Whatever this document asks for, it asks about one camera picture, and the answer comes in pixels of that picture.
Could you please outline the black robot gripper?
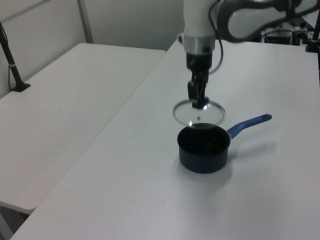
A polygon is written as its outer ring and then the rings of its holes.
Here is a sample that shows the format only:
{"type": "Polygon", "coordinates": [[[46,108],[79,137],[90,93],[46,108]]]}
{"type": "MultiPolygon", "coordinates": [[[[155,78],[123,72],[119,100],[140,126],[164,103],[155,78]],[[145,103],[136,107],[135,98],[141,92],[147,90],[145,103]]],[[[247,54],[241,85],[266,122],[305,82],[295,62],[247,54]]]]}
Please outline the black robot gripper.
{"type": "Polygon", "coordinates": [[[213,53],[196,55],[186,54],[186,67],[191,71],[191,80],[198,80],[197,85],[189,81],[187,84],[188,99],[193,108],[201,109],[208,103],[205,90],[212,67],[213,53]]]}

